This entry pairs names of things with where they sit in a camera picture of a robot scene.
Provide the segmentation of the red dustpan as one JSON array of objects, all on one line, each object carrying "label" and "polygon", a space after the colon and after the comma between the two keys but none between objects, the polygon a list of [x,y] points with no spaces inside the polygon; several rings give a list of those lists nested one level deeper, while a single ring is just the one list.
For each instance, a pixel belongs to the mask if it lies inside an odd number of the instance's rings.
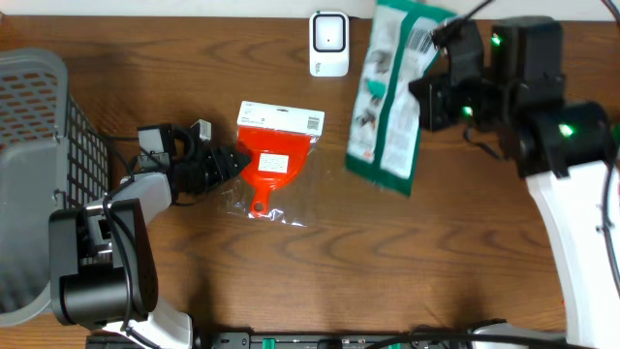
[{"label": "red dustpan", "polygon": [[311,153],[325,124],[323,111],[243,101],[235,149],[249,164],[221,193],[220,209],[237,217],[305,227],[313,184]]}]

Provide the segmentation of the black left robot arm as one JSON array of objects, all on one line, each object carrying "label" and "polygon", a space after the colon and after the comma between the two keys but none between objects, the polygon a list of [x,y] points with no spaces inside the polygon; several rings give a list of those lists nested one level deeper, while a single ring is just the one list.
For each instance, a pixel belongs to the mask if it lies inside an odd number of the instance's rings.
[{"label": "black left robot arm", "polygon": [[140,154],[127,178],[99,200],[55,211],[48,221],[50,303],[56,320],[116,333],[141,348],[200,348],[191,315],[159,293],[148,223],[181,193],[206,194],[251,158],[235,146],[208,146],[200,120],[140,127]]}]

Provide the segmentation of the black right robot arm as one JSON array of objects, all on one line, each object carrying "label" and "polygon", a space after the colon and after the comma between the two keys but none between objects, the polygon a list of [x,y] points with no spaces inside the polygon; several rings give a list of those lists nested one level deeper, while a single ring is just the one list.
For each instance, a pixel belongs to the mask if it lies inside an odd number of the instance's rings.
[{"label": "black right robot arm", "polygon": [[563,28],[549,16],[496,21],[490,37],[458,17],[430,33],[448,70],[410,83],[420,123],[458,122],[497,135],[546,228],[561,284],[563,333],[484,322],[449,341],[456,348],[615,348],[619,344],[618,144],[604,108],[569,103]]}]

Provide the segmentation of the green grip gloves package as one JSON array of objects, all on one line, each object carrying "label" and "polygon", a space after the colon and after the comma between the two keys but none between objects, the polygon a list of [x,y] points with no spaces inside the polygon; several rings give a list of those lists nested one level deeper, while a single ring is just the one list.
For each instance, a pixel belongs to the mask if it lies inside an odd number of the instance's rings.
[{"label": "green grip gloves package", "polygon": [[409,83],[437,60],[432,31],[456,14],[415,1],[379,1],[362,64],[346,168],[409,197],[421,138],[420,102]]}]

